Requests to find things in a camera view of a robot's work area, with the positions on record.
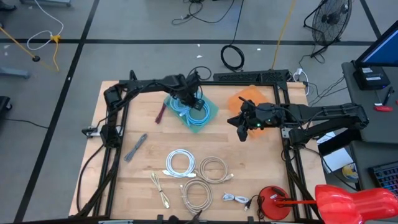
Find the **coiled black cable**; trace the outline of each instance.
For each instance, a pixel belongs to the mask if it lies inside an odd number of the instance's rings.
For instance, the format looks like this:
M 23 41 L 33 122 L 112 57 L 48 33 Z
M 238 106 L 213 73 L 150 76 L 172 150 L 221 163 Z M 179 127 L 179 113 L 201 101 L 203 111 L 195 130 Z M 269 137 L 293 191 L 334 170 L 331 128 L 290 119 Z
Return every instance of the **coiled black cable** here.
M 239 49 L 238 47 L 233 46 L 234 41 L 235 41 L 235 37 L 236 37 L 236 32 L 238 31 L 239 21 L 241 20 L 241 13 L 242 13 L 242 8 L 243 8 L 243 2 L 244 2 L 244 0 L 242 0 L 241 9 L 239 10 L 239 17 L 238 17 L 238 22 L 236 23 L 234 38 L 233 38 L 232 42 L 231 42 L 229 45 L 225 45 L 225 46 L 221 49 L 221 61 L 223 62 L 223 64 L 225 65 L 225 67 L 228 68 L 229 70 L 231 70 L 232 72 L 236 72 L 236 71 L 238 71 L 238 70 L 242 70 L 243 65 L 244 65 L 244 54 L 243 54 L 243 51 L 242 51 L 241 49 Z M 225 58 L 224 58 L 224 51 L 225 51 L 226 49 L 228 49 L 228 48 L 234 49 L 234 50 L 239 54 L 239 56 L 241 57 L 241 63 L 240 63 L 238 66 L 232 66 L 232 65 L 228 64 L 228 63 L 225 61 Z

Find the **desk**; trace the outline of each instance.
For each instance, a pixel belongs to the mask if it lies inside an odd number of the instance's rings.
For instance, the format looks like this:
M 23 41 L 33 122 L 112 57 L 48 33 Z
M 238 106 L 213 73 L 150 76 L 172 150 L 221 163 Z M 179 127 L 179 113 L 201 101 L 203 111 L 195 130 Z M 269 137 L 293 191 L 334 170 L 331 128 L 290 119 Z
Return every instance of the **desk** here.
M 346 62 L 341 65 L 343 74 L 347 82 L 347 88 L 349 96 L 353 103 L 362 105 L 366 115 L 369 118 L 369 124 L 363 130 L 347 130 L 335 138 L 332 141 L 327 141 L 324 144 L 319 145 L 320 152 L 325 155 L 336 149 L 340 149 L 350 144 L 354 140 L 362 140 L 366 142 L 380 142 L 380 143 L 391 143 L 398 144 L 398 138 L 396 136 L 396 130 L 398 127 L 398 105 L 395 101 L 398 99 L 397 93 L 390 97 L 388 105 L 393 107 L 393 111 L 389 113 L 382 113 L 375 111 L 374 103 L 378 103 L 376 92 L 374 90 L 362 91 L 359 89 L 358 84 L 355 81 L 353 73 L 355 68 L 352 63 Z M 391 85 L 394 89 L 398 90 L 398 68 L 383 68 L 387 76 L 391 81 Z M 383 90 L 378 90 L 381 101 L 386 97 L 389 87 Z
M 106 105 L 103 92 L 116 83 L 103 82 L 93 124 L 105 117 Z M 158 214 L 163 214 L 165 219 L 168 219 L 171 215 L 176 215 L 181 220 L 192 218 L 182 202 L 179 187 L 187 179 L 176 179 L 162 173 L 162 170 L 165 169 L 167 155 L 175 149 L 189 150 L 195 156 L 197 164 L 207 156 L 218 156 L 227 163 L 229 172 L 234 174 L 234 178 L 230 181 L 211 185 L 214 200 L 210 208 L 202 213 L 202 219 L 247 221 L 248 216 L 257 217 L 255 202 L 252 204 L 252 208 L 245 212 L 243 210 L 244 205 L 240 203 L 222 201 L 224 192 L 251 197 L 268 185 L 278 185 L 287 192 L 289 191 L 285 163 L 280 158 L 282 150 L 280 129 L 267 129 L 265 135 L 259 139 L 239 142 L 236 128 L 226 122 L 231 117 L 227 107 L 227 99 L 244 89 L 245 86 L 203 85 L 202 87 L 206 97 L 214 102 L 220 110 L 216 118 L 209 122 L 198 134 L 191 133 L 169 110 L 165 110 L 162 122 L 159 125 L 155 124 L 155 118 L 167 96 L 166 93 L 140 94 L 130 102 L 121 153 L 122 159 L 119 163 L 111 210 L 112 219 L 155 220 Z M 291 102 L 307 104 L 301 83 L 289 83 L 288 87 Z M 275 103 L 272 87 L 259 86 L 259 89 L 271 103 Z M 132 149 L 143 133 L 148 134 L 146 142 L 138 149 L 130 163 L 124 162 L 124 155 Z M 88 140 L 82 165 L 101 144 L 100 138 Z M 317 149 L 316 142 L 309 142 L 307 147 Z M 300 154 L 307 189 L 314 196 L 315 186 L 325 184 L 321 160 L 318 155 L 312 152 L 301 151 Z M 89 163 L 85 171 L 82 178 L 81 206 L 87 202 L 98 186 L 103 155 L 104 151 L 102 150 Z M 181 172 L 186 169 L 188 159 L 178 156 L 173 159 L 172 165 L 177 171 Z M 209 170 L 208 175 L 212 178 L 219 177 L 222 172 L 221 166 L 217 164 L 210 164 L 206 169 Z M 170 209 L 163 207 L 159 193 L 150 180 L 152 171 L 159 175 L 162 188 L 170 199 Z M 108 192 L 105 191 L 103 202 L 106 201 L 107 195 Z M 192 203 L 198 203 L 205 197 L 205 191 L 193 187 L 189 197 Z M 71 215 L 76 214 L 75 200 L 76 194 L 70 209 Z M 104 213 L 104 204 L 101 204 L 99 214 Z M 293 219 L 291 212 L 286 220 L 293 221 Z
M 370 167 L 395 162 L 398 160 L 398 145 L 353 141 L 349 148 L 353 155 L 359 175 L 359 185 L 362 190 L 375 188 L 368 169 Z M 398 222 L 398 217 L 386 219 Z

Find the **keyboard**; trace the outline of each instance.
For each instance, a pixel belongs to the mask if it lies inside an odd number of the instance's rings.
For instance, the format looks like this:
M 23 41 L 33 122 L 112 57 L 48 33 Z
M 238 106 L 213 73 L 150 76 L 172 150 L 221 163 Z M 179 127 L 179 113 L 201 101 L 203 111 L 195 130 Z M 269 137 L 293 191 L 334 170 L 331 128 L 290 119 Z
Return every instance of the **keyboard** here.
M 398 161 L 369 168 L 376 187 L 382 187 L 398 196 Z
M 256 82 L 262 83 L 275 83 L 286 82 L 289 75 L 287 69 L 284 70 L 268 70 L 268 71 L 255 71 L 255 72 L 232 72 L 232 73 L 216 73 L 213 78 L 214 81 L 224 82 Z

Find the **blue screen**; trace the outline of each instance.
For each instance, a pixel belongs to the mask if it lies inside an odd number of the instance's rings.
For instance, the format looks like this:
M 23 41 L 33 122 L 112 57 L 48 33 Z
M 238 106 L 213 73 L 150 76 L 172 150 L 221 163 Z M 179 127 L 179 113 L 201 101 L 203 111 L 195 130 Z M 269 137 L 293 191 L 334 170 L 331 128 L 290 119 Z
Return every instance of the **blue screen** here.
M 398 30 L 374 49 L 363 60 L 364 63 L 388 63 L 398 65 Z

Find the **concrete floor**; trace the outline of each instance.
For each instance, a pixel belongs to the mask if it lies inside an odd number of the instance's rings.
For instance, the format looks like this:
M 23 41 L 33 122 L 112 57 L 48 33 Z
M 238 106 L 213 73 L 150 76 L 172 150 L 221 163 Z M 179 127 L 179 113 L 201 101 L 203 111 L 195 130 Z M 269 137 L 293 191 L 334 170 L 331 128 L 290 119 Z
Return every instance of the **concrete floor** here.
M 59 24 L 36 5 L 7 2 L 17 4 L 18 10 L 10 14 L 0 13 L 0 21 L 23 43 L 41 30 L 58 32 Z M 206 0 L 200 17 L 217 19 L 230 2 Z M 319 64 L 306 58 L 302 63 L 310 82 L 316 83 L 320 90 L 342 76 L 341 63 L 358 58 L 369 42 L 376 40 L 363 2 L 365 0 L 354 1 L 342 43 L 329 47 L 323 54 L 326 62 Z M 80 130 L 91 124 L 103 80 L 126 79 L 130 69 L 140 79 L 187 73 L 198 65 L 211 68 L 213 73 L 228 72 L 220 60 L 223 44 L 217 40 L 233 38 L 240 3 L 241 0 L 237 0 L 228 15 L 217 24 L 192 20 L 181 26 L 170 23 L 187 13 L 187 4 L 176 0 L 81 0 L 72 1 L 71 8 L 44 6 L 48 13 L 65 24 L 62 33 L 65 43 L 60 44 L 57 56 L 59 73 L 32 62 L 0 34 L 1 66 L 24 69 L 33 74 L 28 80 L 0 77 L 0 95 L 10 96 L 14 105 L 8 117 L 28 119 L 44 126 L 51 124 L 47 132 L 30 124 L 3 122 L 0 129 L 0 169 L 3 170 L 0 173 L 0 223 L 14 221 L 40 152 L 47 152 L 47 155 L 23 220 L 67 217 L 86 144 Z M 290 3 L 290 0 L 244 2 L 236 39 L 264 40 L 262 44 L 237 45 L 245 54 L 246 71 L 271 67 L 275 41 Z M 294 72 L 302 55 L 311 53 L 312 35 L 302 27 L 302 22 L 318 3 L 319 0 L 298 0 L 283 38 L 292 41 L 280 47 L 275 69 L 288 68 Z M 380 32 L 397 20 L 397 1 L 366 0 L 366 3 Z M 92 23 L 87 23 L 90 11 L 93 13 Z M 88 33 L 83 32 L 86 24 Z M 208 40 L 207 44 L 198 47 L 197 43 L 202 40 Z M 55 45 L 49 44 L 36 54 L 51 64 L 54 49 Z M 226 59 L 231 63 L 238 61 L 234 53 L 226 52 Z M 342 82 L 335 89 L 344 86 L 345 82 Z M 313 91 L 310 93 L 309 101 L 315 97 Z M 318 105 L 349 101 L 348 92 L 344 90 L 324 98 Z

